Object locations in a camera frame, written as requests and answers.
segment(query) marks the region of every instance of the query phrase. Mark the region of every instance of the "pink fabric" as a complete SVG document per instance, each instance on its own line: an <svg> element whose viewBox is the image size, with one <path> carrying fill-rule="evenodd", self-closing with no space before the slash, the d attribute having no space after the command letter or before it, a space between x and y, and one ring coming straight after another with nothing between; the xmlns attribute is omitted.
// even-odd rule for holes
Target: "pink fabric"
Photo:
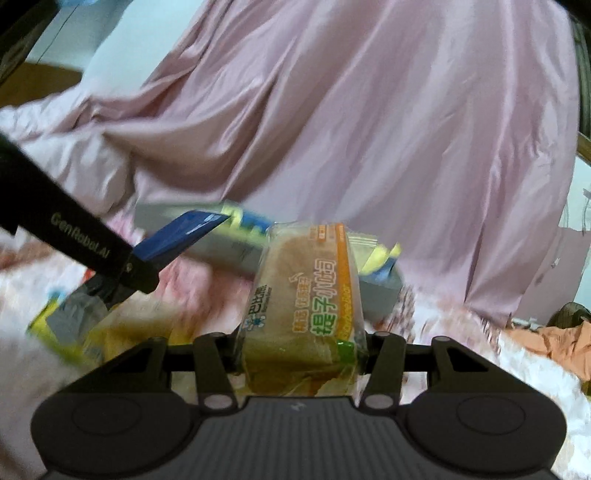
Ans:
<svg viewBox="0 0 591 480"><path fill-rule="evenodd" d="M137 95L78 87L0 129L97 214L230 199L342 221L502 323L556 233L577 91L552 0L210 0Z"/></svg>

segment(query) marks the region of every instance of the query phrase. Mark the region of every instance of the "brand logo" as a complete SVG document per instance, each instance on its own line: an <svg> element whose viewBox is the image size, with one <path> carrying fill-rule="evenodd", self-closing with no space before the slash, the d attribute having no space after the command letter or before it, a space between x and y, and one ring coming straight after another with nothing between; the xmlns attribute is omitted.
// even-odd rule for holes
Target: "brand logo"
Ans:
<svg viewBox="0 0 591 480"><path fill-rule="evenodd" d="M58 228L60 232L73 238L80 245L102 258L107 258L111 254L111 251L108 248L102 247L100 243L92 240L88 235L83 233L80 228L73 226L62 219L60 212L56 212L51 216L51 224Z"/></svg>

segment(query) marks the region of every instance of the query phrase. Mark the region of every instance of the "packaged bread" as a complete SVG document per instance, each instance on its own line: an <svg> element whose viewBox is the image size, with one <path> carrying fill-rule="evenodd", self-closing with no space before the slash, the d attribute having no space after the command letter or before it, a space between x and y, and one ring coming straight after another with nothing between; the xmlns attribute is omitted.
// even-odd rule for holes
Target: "packaged bread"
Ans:
<svg viewBox="0 0 591 480"><path fill-rule="evenodd" d="M269 229L236 355L255 395L346 394L366 343L342 224Z"/></svg>

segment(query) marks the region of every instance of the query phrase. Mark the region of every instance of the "crumpled fabric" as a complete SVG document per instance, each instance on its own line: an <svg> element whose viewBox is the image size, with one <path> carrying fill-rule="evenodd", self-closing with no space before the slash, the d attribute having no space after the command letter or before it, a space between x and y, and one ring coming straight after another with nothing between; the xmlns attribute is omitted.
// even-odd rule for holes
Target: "crumpled fabric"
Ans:
<svg viewBox="0 0 591 480"><path fill-rule="evenodd" d="M111 228L135 244L142 232L129 217L118 215ZM33 445L29 425L35 408L50 394L72 382L80 372L67 367L35 339L24 336L28 322L43 308L50 292L73 291L85 275L85 267L59 253L24 258L0 270L0 478L35 480L43 464ZM141 318L174 323L185 335L231 333L239 324L248 301L250 282L234 275L217 275L208 265L179 258L161 277L152 294L135 294L120 308L115 321ZM163 309L158 307L165 303ZM162 312L167 312L166 319ZM447 335L554 400L567 419L567 439L553 471L562 480L591 477L591 404L580 390L580 380L555 362L528 352L504 331L483 320L449 297L438 297L405 287L389 318L375 326L401 335L409 343L429 345ZM367 382L357 385L361 392ZM175 391L185 400L196 398L191 374L173 377ZM425 374L405 375L401 403L406 404L427 389Z"/></svg>
<svg viewBox="0 0 591 480"><path fill-rule="evenodd" d="M535 332L515 329L505 333L528 351L550 358L581 380L591 380L591 323L585 321L566 329L542 327Z"/></svg>
<svg viewBox="0 0 591 480"><path fill-rule="evenodd" d="M210 0L136 94L83 84L0 129L97 215L228 199L344 222L504 325L556 234L578 98L553 0Z"/></svg>

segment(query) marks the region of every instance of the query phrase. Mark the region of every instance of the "orange label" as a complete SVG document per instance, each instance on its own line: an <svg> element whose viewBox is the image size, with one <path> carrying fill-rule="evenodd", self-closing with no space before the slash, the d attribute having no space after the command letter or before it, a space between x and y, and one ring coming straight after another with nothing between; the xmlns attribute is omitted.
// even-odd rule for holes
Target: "orange label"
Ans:
<svg viewBox="0 0 591 480"><path fill-rule="evenodd" d="M336 336L338 340L349 340L353 329L353 291L351 271L347 251L347 234L342 223L336 225L337 284L339 286L339 323Z"/></svg>

